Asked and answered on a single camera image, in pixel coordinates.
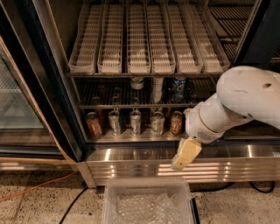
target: clear plastic container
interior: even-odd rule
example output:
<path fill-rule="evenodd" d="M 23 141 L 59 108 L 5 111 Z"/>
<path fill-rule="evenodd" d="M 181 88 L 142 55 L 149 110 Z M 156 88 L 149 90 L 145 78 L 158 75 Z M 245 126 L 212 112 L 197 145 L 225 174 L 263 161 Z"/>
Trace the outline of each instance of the clear plastic container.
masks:
<path fill-rule="evenodd" d="M 177 73 L 199 74 L 203 62 L 193 36 L 192 20 L 186 13 L 185 1 L 167 1 L 166 9 L 169 16 Z"/>
<path fill-rule="evenodd" d="M 187 4 L 186 8 L 192 19 L 193 34 L 203 60 L 203 72 L 219 74 L 226 71 L 230 63 L 214 33 L 215 29 L 211 24 L 208 10 L 198 8 L 195 4 Z"/>
<path fill-rule="evenodd" d="M 149 74 L 151 71 L 147 21 L 144 3 L 126 5 L 127 57 L 129 74 Z"/>
<path fill-rule="evenodd" d="M 71 73 L 95 73 L 102 23 L 102 4 L 84 1 L 80 11 L 78 33 L 69 60 Z"/>
<path fill-rule="evenodd" d="M 101 224 L 195 223 L 182 178 L 110 179 L 104 199 Z"/>
<path fill-rule="evenodd" d="M 153 74 L 174 74 L 175 58 L 169 37 L 169 23 L 164 1 L 146 2 L 149 27 L 151 72 Z"/>
<path fill-rule="evenodd" d="M 107 0 L 98 56 L 100 74 L 121 74 L 123 57 L 123 3 Z"/>

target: refrigerator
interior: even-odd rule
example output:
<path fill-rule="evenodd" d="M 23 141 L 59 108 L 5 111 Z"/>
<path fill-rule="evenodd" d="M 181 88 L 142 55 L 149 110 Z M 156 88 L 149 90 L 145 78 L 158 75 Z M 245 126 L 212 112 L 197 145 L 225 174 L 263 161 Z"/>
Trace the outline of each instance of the refrigerator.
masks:
<path fill-rule="evenodd" d="M 214 94 L 224 72 L 279 72 L 279 9 L 275 0 L 2 0 L 0 32 L 38 119 L 32 128 L 61 157 L 45 160 L 77 167 L 88 186 L 279 180 L 280 131 L 257 121 L 202 144 L 183 171 L 170 167 L 187 138 L 183 111 Z"/>

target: metal base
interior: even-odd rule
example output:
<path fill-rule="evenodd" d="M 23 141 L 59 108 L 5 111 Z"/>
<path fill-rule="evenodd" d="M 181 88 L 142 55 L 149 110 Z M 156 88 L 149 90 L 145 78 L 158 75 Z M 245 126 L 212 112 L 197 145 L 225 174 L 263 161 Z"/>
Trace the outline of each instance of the metal base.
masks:
<path fill-rule="evenodd" d="M 88 157 L 87 171 L 97 186 L 105 186 L 111 178 L 143 176 L 181 176 L 188 183 L 280 180 L 279 146 L 204 147 L 183 171 L 170 168 L 176 150 L 99 149 Z"/>

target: concrete floor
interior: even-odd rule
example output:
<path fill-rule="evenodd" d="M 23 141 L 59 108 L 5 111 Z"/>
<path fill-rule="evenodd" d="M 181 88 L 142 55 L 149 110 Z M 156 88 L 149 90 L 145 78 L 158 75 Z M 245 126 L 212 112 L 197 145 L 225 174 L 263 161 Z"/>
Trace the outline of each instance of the concrete floor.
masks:
<path fill-rule="evenodd" d="M 19 192 L 49 179 L 68 174 L 66 171 L 1 171 L 0 198 Z M 190 185 L 205 189 L 223 184 Z M 249 183 L 235 183 L 218 192 L 196 192 L 200 223 L 280 223 L 280 184 L 273 193 L 262 194 Z M 32 192 L 0 203 L 0 224 L 60 223 L 64 212 L 83 189 L 80 174 L 42 186 Z M 101 222 L 103 194 L 85 191 L 73 205 L 64 224 Z"/>

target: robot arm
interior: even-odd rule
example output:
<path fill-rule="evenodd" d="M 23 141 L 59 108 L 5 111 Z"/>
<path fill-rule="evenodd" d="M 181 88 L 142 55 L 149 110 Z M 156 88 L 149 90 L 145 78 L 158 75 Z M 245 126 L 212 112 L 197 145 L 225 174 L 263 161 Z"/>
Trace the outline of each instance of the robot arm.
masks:
<path fill-rule="evenodd" d="M 280 74 L 238 66 L 219 79 L 216 94 L 185 111 L 185 131 L 171 168 L 182 170 L 201 151 L 201 144 L 220 138 L 226 130 L 253 119 L 280 129 Z"/>

